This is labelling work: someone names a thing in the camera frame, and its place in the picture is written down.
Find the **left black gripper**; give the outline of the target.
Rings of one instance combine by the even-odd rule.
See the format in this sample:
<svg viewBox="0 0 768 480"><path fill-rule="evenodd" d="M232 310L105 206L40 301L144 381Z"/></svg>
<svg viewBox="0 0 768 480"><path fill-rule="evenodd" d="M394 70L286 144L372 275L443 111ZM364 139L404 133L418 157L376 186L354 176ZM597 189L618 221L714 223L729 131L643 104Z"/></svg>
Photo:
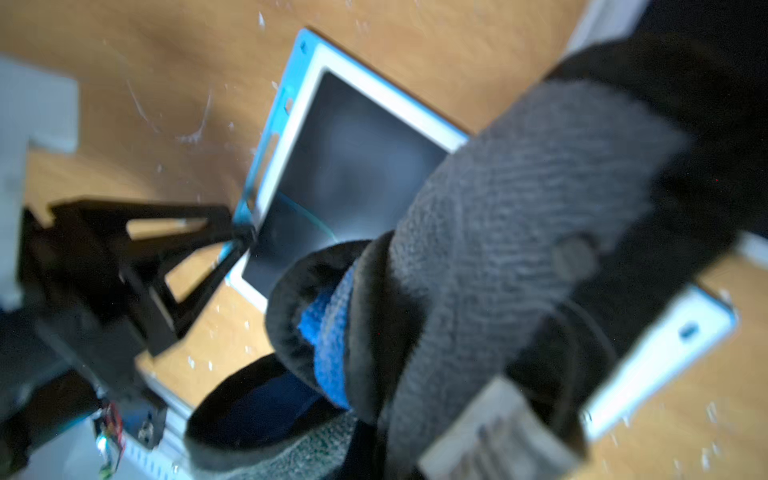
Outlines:
<svg viewBox="0 0 768 480"><path fill-rule="evenodd" d="M75 200L50 210L49 226L22 214L21 302L1 310L1 446L39 449L104 411L115 435L154 449L168 407L134 360L185 338L255 229L221 204ZM133 242L131 221L199 222L209 239ZM169 285L189 257L217 245L222 257L180 289Z"/></svg>

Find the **grey microfibre cloth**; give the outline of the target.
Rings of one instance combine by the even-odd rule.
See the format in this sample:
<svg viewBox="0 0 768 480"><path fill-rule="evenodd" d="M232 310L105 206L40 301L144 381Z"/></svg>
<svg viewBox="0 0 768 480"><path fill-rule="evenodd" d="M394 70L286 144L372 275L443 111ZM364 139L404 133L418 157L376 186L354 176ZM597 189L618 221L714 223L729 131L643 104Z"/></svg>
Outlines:
<svg viewBox="0 0 768 480"><path fill-rule="evenodd" d="M187 423L199 479L560 479L580 411L767 212L767 82L662 37L586 48L397 227L277 282L273 353Z"/></svg>

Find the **blue-edged white drawing tablet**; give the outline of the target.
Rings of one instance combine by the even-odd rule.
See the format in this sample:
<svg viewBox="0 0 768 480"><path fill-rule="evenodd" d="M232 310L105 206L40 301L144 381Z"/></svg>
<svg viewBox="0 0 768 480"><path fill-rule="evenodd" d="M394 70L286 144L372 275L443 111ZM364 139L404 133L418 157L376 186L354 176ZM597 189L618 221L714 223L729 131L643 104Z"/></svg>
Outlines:
<svg viewBox="0 0 768 480"><path fill-rule="evenodd" d="M228 284L264 309L300 257L395 226L427 176L468 137L371 69L301 30L254 151L235 217L258 230ZM582 414L598 440L737 326L736 312L697 286L666 308Z"/></svg>

